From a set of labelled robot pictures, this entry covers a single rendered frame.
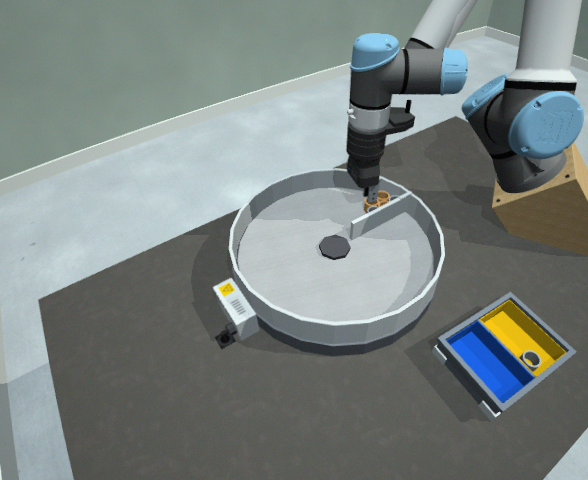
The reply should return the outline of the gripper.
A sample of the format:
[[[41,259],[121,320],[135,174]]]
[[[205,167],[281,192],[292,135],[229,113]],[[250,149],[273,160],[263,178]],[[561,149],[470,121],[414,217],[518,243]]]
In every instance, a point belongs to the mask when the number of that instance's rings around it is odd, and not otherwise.
[[[404,132],[414,126],[411,100],[407,100],[406,108],[390,107],[391,104],[382,110],[368,111],[354,107],[349,101],[347,172],[359,188],[364,188],[363,196],[367,196],[368,203],[378,198],[379,162],[384,154],[386,135]]]

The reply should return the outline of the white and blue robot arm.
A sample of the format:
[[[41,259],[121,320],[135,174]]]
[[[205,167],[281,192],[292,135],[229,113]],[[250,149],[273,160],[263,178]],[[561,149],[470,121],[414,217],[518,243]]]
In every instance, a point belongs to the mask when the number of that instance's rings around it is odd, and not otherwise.
[[[388,34],[358,37],[350,103],[381,110],[392,94],[459,93],[467,57],[448,47],[477,1],[432,0],[404,49]],[[581,3],[525,0],[515,70],[486,83],[462,105],[507,193],[533,190],[558,175],[567,160],[564,150],[582,129],[584,111],[570,72]]]

